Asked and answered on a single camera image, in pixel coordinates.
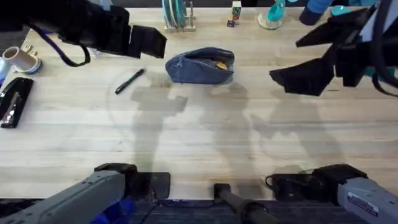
label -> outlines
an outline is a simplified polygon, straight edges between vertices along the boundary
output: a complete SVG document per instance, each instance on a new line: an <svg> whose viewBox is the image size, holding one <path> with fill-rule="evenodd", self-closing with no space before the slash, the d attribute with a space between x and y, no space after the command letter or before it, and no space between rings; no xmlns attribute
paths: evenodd
<svg viewBox="0 0 398 224"><path fill-rule="evenodd" d="M358 207L367 211L371 215L374 215L375 217L379 216L379 208L373 205L372 203L368 202L367 200L361 198L360 196L348 192L347 199L349 202L357 205Z"/></svg>

sticker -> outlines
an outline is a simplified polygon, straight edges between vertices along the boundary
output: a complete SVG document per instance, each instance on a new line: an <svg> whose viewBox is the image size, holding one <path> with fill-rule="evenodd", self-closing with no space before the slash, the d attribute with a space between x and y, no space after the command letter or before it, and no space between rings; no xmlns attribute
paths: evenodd
<svg viewBox="0 0 398 224"><path fill-rule="evenodd" d="M371 215L374 215L375 217L379 216L379 208L373 205L372 203L368 202L367 200L351 192L348 192L347 199L349 202L361 207L363 210L367 211Z"/></svg>
<svg viewBox="0 0 398 224"><path fill-rule="evenodd" d="M236 21L236 20L238 20L238 19L239 19L239 15L233 15L233 16L232 16L232 20Z"/></svg>

zipper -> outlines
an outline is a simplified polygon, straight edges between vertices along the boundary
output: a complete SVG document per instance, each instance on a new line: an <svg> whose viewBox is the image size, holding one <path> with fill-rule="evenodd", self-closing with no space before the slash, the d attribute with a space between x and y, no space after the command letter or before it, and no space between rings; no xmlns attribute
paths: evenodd
<svg viewBox="0 0 398 224"><path fill-rule="evenodd" d="M195 59L188 59L188 60L191 60L191 61L194 62L194 63L199 63L199 64L201 64L201 65L206 65L207 67L210 67L210 68L217 69L217 70L219 70L219 72L225 72L225 73L230 73L230 72L232 72L232 71L229 70L229 69L227 69L227 70L218 69L218 68L216 68L216 67L213 67L213 66L211 66L211 65L206 64L205 62L201 62L201 61L198 61L198 60L195 60Z"/></svg>

gray robot arm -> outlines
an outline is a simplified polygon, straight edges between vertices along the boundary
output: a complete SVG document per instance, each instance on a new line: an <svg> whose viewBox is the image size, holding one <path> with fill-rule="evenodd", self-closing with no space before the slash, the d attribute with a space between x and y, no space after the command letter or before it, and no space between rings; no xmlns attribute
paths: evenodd
<svg viewBox="0 0 398 224"><path fill-rule="evenodd" d="M126 193L137 169L129 164L104 164L87 179L23 211L0 219L0 224L89 223Z"/></svg>

small box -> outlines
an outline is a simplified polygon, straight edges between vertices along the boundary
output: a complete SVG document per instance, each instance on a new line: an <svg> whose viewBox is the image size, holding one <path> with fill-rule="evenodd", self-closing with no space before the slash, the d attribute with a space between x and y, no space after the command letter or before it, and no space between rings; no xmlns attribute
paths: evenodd
<svg viewBox="0 0 398 224"><path fill-rule="evenodd" d="M241 1L233 1L232 2L232 15L240 15L242 9Z"/></svg>
<svg viewBox="0 0 398 224"><path fill-rule="evenodd" d="M228 27L235 27L235 21L229 20L226 24Z"/></svg>
<svg viewBox="0 0 398 224"><path fill-rule="evenodd" d="M231 8L231 16L229 17L227 26L228 27L235 27L238 25L238 20L241 15L242 3L241 1L233 1L232 8Z"/></svg>

